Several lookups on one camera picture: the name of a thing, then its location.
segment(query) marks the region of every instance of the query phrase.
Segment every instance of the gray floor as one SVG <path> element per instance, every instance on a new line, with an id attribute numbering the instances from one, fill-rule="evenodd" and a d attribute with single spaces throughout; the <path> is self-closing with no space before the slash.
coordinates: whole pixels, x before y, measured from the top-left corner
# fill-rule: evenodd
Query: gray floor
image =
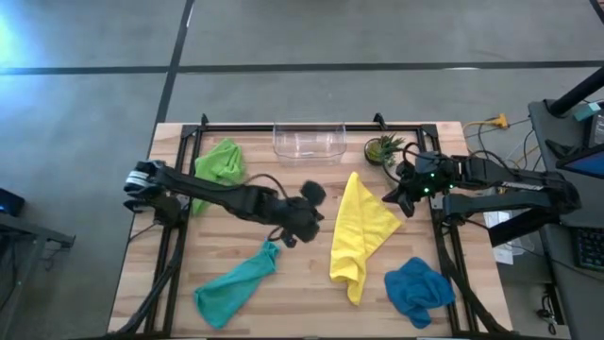
<path id="1" fill-rule="evenodd" d="M 166 66 L 184 4 L 5 0 L 0 67 Z M 181 64 L 604 60 L 602 33 L 587 0 L 198 0 Z M 213 122 L 302 112 L 367 121 L 379 111 L 388 120 L 463 122 L 505 112 L 517 122 L 529 101 L 563 94 L 593 71 L 179 75 L 167 121 L 196 122 L 202 112 Z M 104 333 L 132 219 L 122 185 L 146 156 L 165 78 L 0 76 L 0 187 L 27 199 L 25 218 L 77 234 L 71 253 L 59 254 L 50 272 L 40 267 L 26 287 L 13 338 Z M 529 130 L 524 123 L 486 133 L 486 147 L 506 156 Z M 469 143 L 478 147 L 476 138 Z M 541 288 L 504 290 L 514 327 L 546 335 L 533 314 Z"/>

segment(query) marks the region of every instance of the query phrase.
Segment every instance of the blue cloth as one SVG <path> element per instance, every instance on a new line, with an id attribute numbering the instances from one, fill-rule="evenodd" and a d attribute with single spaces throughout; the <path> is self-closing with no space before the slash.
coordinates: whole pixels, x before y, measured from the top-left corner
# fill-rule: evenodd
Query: blue cloth
<path id="1" fill-rule="evenodd" d="M 432 321 L 429 308 L 455 301 L 451 284 L 420 258 L 413 257 L 400 269 L 386 273 L 384 283 L 395 308 L 408 316 L 418 329 L 425 328 Z"/>
<path id="2" fill-rule="evenodd" d="M 203 318 L 213 328 L 223 328 L 254 294 L 262 279 L 277 270 L 278 253 L 276 244 L 265 241 L 254 257 L 197 288 L 193 298 Z"/>

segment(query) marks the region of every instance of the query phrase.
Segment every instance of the green cloth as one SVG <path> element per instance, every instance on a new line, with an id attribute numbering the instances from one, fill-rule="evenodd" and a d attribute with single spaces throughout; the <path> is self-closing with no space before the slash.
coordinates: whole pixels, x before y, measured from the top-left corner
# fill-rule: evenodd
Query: green cloth
<path id="1" fill-rule="evenodd" d="M 223 328 L 254 294 L 262 279 L 277 270 L 278 253 L 276 244 L 264 241 L 253 258 L 195 289 L 193 299 L 197 310 L 213 328 Z"/>
<path id="2" fill-rule="evenodd" d="M 195 160 L 195 176 L 220 184 L 239 184 L 245 176 L 242 148 L 230 139 L 224 139 L 208 154 Z M 193 200 L 193 214 L 203 212 L 209 202 Z"/>

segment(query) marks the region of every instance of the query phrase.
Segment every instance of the computer monitor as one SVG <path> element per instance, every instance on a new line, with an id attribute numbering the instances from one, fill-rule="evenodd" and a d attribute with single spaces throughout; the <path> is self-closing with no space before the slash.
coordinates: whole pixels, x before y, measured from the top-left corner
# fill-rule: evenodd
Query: computer monitor
<path id="1" fill-rule="evenodd" d="M 556 167 L 597 179 L 604 179 L 604 144 L 585 149 L 556 162 Z"/>

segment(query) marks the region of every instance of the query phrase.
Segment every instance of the yellow connector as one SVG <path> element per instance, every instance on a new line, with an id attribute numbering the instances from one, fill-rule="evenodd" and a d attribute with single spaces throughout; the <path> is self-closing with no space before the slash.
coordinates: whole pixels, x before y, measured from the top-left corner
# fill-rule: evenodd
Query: yellow connector
<path id="1" fill-rule="evenodd" d="M 497 118 L 495 118 L 494 120 L 491 120 L 489 122 L 498 128 L 509 128 L 510 127 L 505 113 L 499 113 L 499 116 Z"/>

